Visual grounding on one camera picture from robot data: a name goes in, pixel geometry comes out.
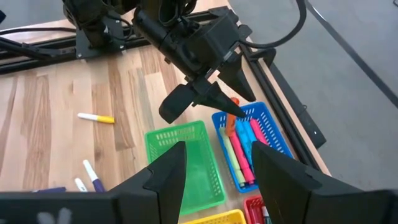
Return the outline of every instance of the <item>orange marker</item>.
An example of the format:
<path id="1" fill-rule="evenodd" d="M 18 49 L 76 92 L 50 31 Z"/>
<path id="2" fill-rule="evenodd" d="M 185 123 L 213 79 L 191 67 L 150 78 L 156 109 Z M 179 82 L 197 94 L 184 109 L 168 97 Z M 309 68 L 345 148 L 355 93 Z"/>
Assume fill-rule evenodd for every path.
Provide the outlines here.
<path id="1" fill-rule="evenodd" d="M 235 97 L 231 97 L 231 100 L 239 105 L 239 100 Z M 225 133 L 228 137 L 231 137 L 232 132 L 235 131 L 235 121 L 236 121 L 236 116 L 227 114 L 226 115 L 226 128 L 225 128 Z"/>

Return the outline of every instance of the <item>pink marker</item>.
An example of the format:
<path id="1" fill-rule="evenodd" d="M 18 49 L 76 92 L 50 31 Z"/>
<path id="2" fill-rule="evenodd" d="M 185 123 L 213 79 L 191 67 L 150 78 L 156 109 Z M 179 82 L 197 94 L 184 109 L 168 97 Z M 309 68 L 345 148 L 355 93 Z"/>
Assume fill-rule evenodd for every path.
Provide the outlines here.
<path id="1" fill-rule="evenodd" d="M 232 132 L 231 137 L 229 137 L 229 140 L 231 140 L 232 148 L 234 148 L 234 152 L 238 159 L 239 165 L 241 166 L 244 178 L 246 179 L 247 182 L 249 182 L 249 184 L 253 184 L 255 180 L 253 172 L 250 169 L 248 160 L 244 156 L 241 143 L 239 142 L 239 138 L 236 135 L 235 131 Z"/>
<path id="2" fill-rule="evenodd" d="M 268 142 L 267 142 L 267 140 L 265 139 L 264 135 L 261 132 L 259 123 L 255 119 L 251 119 L 250 120 L 250 125 L 251 125 L 251 128 L 253 129 L 253 132 L 254 132 L 254 135 L 256 136 L 256 138 L 260 142 L 262 142 L 262 143 L 264 143 L 264 144 L 266 144 L 268 146 Z"/>

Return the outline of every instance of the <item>gray floor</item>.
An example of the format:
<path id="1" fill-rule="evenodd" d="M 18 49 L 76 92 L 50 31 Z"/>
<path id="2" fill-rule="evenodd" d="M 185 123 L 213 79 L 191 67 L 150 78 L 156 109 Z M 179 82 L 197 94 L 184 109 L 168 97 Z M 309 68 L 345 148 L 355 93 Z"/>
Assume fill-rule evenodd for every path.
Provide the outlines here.
<path id="1" fill-rule="evenodd" d="M 294 0 L 229 1 L 256 42 L 281 38 L 298 19 Z M 310 2 L 398 93 L 392 0 Z M 22 3 L 28 6 L 13 8 Z M 0 9 L 9 15 L 0 29 L 63 19 L 61 0 L 0 2 Z M 333 176 L 366 190 L 398 189 L 397 108 L 311 14 L 299 35 L 277 50 L 275 64 L 328 140 L 320 153 Z"/>

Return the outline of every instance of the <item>purple marker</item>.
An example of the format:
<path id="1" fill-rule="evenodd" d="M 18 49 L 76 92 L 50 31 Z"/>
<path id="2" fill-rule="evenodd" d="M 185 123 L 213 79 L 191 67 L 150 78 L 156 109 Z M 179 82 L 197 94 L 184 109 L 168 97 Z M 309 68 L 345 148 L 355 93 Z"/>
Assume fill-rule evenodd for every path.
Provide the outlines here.
<path id="1" fill-rule="evenodd" d="M 88 176 L 90 177 L 94 185 L 95 192 L 105 192 L 104 185 L 102 184 L 98 176 L 95 174 L 93 167 L 90 165 L 90 162 L 88 162 L 88 160 L 85 159 L 83 161 L 83 165 L 85 166 Z"/>
<path id="2" fill-rule="evenodd" d="M 54 187 L 51 189 L 34 190 L 32 192 L 35 192 L 35 193 L 62 193 L 62 192 L 66 192 L 66 191 L 67 191 L 66 187 Z"/>

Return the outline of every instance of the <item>marker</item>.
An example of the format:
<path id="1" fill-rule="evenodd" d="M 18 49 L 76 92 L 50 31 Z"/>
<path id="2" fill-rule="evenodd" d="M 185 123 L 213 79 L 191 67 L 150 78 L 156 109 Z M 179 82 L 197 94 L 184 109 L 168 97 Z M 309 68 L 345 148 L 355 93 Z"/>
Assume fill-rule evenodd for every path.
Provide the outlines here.
<path id="1" fill-rule="evenodd" d="M 257 220 L 257 216 L 256 216 L 256 213 L 254 212 L 254 209 L 253 209 L 253 208 L 251 209 L 251 215 L 253 216 L 253 221 L 254 221 L 254 223 L 255 223 L 255 224 L 260 224 L 260 223 L 258 222 L 258 220 Z"/>
<path id="2" fill-rule="evenodd" d="M 224 146 L 227 150 L 229 160 L 232 163 L 232 168 L 234 169 L 235 176 L 239 182 L 239 185 L 241 187 L 244 187 L 245 179 L 243 177 L 241 168 L 238 164 L 238 160 L 236 159 L 234 149 L 232 148 L 232 145 L 231 145 L 231 141 L 229 140 L 228 136 L 225 133 L 225 128 L 220 128 L 219 131 L 220 131 L 221 137 L 223 138 Z"/>
<path id="3" fill-rule="evenodd" d="M 266 221 L 265 224 L 272 224 L 271 218 L 269 217 L 269 214 L 267 211 L 267 208 L 265 206 L 263 206 L 261 209 L 262 209 L 262 216 L 264 216 L 264 219 Z"/>
<path id="4" fill-rule="evenodd" d="M 246 134 L 246 130 L 243 127 L 242 122 L 240 122 L 238 120 L 236 121 L 235 131 L 239 137 L 239 140 L 243 147 L 243 151 L 246 155 L 246 158 L 248 159 L 250 166 L 253 166 L 252 159 L 251 159 L 251 141 L 249 139 L 249 136 Z"/>
<path id="5" fill-rule="evenodd" d="M 264 135 L 262 134 L 260 125 L 259 125 L 259 123 L 257 122 L 257 120 L 256 120 L 256 119 L 251 119 L 251 120 L 250 120 L 250 125 L 251 125 L 251 128 L 252 128 L 253 131 L 254 131 L 254 135 L 256 135 L 256 138 L 257 138 L 260 142 L 262 142 L 262 143 L 264 143 L 264 144 L 266 144 L 266 145 L 268 146 L 268 142 L 267 142 L 266 138 L 264 137 Z"/>
<path id="6" fill-rule="evenodd" d="M 249 136 L 251 144 L 253 144 L 253 142 L 257 141 L 256 136 L 254 135 L 253 129 L 251 128 L 249 121 L 243 121 L 243 127 L 246 130 L 246 134 L 248 134 L 248 136 Z"/>
<path id="7" fill-rule="evenodd" d="M 237 105 L 239 105 L 239 100 L 235 97 L 231 97 L 231 100 L 236 103 Z M 232 114 L 227 114 L 226 115 L 226 135 L 228 137 L 231 137 L 232 132 L 235 131 L 235 121 L 236 121 L 236 116 L 232 115 Z"/>
<path id="8" fill-rule="evenodd" d="M 88 192 L 86 186 L 80 178 L 75 178 L 75 183 L 80 192 Z"/>
<path id="9" fill-rule="evenodd" d="M 98 178 L 98 176 L 95 174 L 93 167 L 90 165 L 90 162 L 88 160 L 83 161 L 83 165 L 86 168 L 86 171 L 88 173 L 88 176 L 90 177 L 91 181 L 93 182 L 95 192 L 105 192 L 104 185 Z"/>
<path id="10" fill-rule="evenodd" d="M 61 192 L 66 192 L 67 188 L 66 187 L 54 187 L 50 189 L 43 189 L 43 190 L 34 190 L 32 192 L 35 193 L 61 193 Z"/>
<path id="11" fill-rule="evenodd" d="M 249 182 L 249 184 L 253 184 L 255 180 L 253 172 L 250 169 L 248 160 L 244 156 L 241 143 L 239 142 L 238 136 L 236 135 L 235 131 L 232 132 L 232 135 L 231 137 L 229 137 L 229 140 L 231 140 L 231 144 L 236 154 L 236 157 L 238 158 L 239 165 L 241 165 L 244 178 L 246 179 L 247 182 Z"/>
<path id="12" fill-rule="evenodd" d="M 77 116 L 82 119 L 88 119 L 90 121 L 98 121 L 102 123 L 114 124 L 114 118 L 111 116 L 100 116 L 94 114 L 78 113 Z"/>

